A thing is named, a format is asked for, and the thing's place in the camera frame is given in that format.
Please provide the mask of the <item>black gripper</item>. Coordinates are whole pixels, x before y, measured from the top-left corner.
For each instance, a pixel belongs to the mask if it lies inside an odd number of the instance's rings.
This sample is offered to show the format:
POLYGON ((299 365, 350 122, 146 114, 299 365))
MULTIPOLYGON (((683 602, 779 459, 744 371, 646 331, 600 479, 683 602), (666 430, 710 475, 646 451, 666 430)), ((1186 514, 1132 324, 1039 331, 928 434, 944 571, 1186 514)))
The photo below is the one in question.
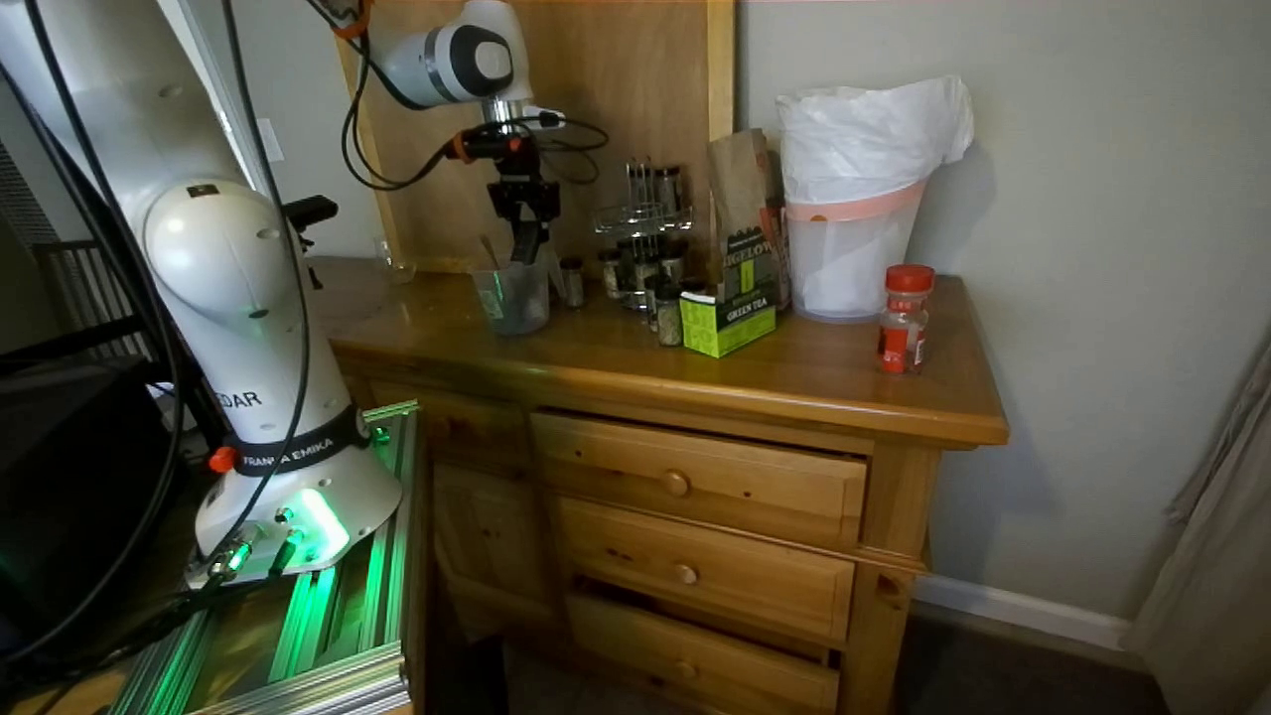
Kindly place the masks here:
POLYGON ((543 179, 539 143, 528 128, 497 128, 487 134, 487 160, 497 167, 487 199, 497 214, 512 222, 512 261, 528 261, 552 241, 561 187, 543 179))

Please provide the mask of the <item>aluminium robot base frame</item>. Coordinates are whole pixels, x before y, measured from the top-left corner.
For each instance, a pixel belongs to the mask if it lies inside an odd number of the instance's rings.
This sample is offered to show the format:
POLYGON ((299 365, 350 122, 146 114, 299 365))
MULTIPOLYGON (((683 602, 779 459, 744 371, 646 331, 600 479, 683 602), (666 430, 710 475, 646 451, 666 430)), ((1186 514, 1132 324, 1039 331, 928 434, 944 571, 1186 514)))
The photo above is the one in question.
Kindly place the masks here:
POLYGON ((413 503, 335 568, 218 593, 127 667, 106 715, 409 715, 413 503))

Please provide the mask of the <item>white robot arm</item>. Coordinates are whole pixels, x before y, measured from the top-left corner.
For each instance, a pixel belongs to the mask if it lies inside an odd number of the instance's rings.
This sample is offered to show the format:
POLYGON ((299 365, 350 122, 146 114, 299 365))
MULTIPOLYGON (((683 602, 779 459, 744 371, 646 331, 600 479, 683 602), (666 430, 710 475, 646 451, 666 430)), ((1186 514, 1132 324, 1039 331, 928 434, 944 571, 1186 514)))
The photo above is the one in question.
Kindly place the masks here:
POLYGON ((236 0, 0 0, 0 62, 140 253, 228 425, 196 514, 211 580, 336 563, 403 503, 310 319, 236 0))

